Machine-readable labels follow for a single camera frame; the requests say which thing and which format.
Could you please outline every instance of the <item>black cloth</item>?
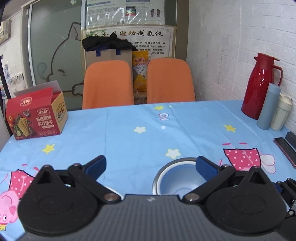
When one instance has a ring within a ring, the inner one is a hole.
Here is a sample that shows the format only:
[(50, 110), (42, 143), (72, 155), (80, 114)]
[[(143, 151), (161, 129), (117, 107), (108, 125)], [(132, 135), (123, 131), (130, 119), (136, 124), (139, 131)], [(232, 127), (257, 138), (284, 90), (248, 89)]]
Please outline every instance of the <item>black cloth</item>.
[(86, 52), (97, 49), (131, 49), (138, 51), (129, 41), (117, 38), (116, 33), (112, 33), (109, 37), (93, 37), (89, 36), (82, 40), (82, 46)]

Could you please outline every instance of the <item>black pole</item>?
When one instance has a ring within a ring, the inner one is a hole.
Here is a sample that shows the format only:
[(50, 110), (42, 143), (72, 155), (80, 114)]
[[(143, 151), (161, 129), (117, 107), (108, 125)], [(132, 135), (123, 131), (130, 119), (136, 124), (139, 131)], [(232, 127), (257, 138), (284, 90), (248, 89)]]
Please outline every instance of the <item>black pole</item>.
[[(8, 1), (4, 1), (3, 6), (1, 6), (1, 9), (0, 9), (0, 23), (2, 21), (2, 16), (3, 16), (3, 12), (4, 12), (4, 7), (5, 7), (5, 3), (8, 2)], [(6, 97), (7, 99), (11, 99), (11, 95), (10, 95), (10, 92), (8, 90), (8, 86), (7, 86), (7, 83), (6, 83), (6, 79), (5, 79), (5, 75), (4, 75), (4, 71), (3, 71), (3, 67), (2, 67), (2, 61), (1, 61), (1, 56), (0, 56), (0, 78), (1, 78), (1, 82), (2, 82), (2, 85), (3, 85), (3, 89), (4, 89), (4, 92), (6, 94)], [(12, 131), (9, 127), (9, 124), (7, 122), (7, 120), (5, 119), (5, 109), (4, 109), (4, 105), (3, 105), (3, 99), (2, 99), (2, 94), (1, 94), (1, 100), (0, 100), (0, 107), (1, 107), (1, 112), (2, 112), (2, 115), (3, 115), (3, 118), (4, 118), (4, 121), (5, 121), (5, 124), (6, 124), (6, 128), (10, 134), (10, 136), (12, 136)]]

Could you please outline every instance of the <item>glass door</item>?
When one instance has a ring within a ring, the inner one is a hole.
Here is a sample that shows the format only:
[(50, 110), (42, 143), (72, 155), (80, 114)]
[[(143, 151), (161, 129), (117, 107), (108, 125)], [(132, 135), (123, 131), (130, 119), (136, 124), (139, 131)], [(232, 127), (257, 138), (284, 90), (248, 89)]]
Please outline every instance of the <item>glass door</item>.
[(67, 109), (81, 108), (81, 0), (40, 0), (30, 5), (29, 15), (33, 84), (57, 80)]

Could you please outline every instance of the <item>blue tablecloth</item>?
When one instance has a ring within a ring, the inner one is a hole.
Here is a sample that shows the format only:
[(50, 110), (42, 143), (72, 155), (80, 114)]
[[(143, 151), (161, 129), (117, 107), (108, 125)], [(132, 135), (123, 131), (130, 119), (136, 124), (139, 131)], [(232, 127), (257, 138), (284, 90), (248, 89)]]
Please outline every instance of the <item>blue tablecloth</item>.
[[(61, 135), (8, 141), (0, 153), (0, 195), (13, 189), (21, 198), (45, 164), (66, 169), (98, 155), (107, 158), (107, 169), (98, 182), (122, 195), (152, 194), (158, 170), (183, 157), (205, 156), (237, 170), (261, 165), (273, 182), (295, 179), (296, 170), (273, 143), (288, 130), (261, 130), (256, 120), (241, 112), (241, 104), (166, 103), (69, 112)], [(10, 203), (3, 205), (0, 200), (0, 230), (8, 241), (24, 232), (15, 208), (3, 208)], [(11, 223), (1, 226), (5, 223), (1, 212), (11, 212), (5, 213)]]

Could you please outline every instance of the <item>chair backrest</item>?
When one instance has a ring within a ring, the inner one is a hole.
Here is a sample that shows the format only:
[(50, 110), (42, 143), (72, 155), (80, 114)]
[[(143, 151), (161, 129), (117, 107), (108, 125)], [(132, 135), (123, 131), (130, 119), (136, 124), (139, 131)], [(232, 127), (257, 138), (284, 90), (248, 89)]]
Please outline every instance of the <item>chair backrest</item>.
[(147, 103), (195, 101), (188, 64), (181, 59), (158, 58), (147, 68)]
[(85, 73), (82, 109), (133, 105), (129, 64), (122, 60), (91, 64)]

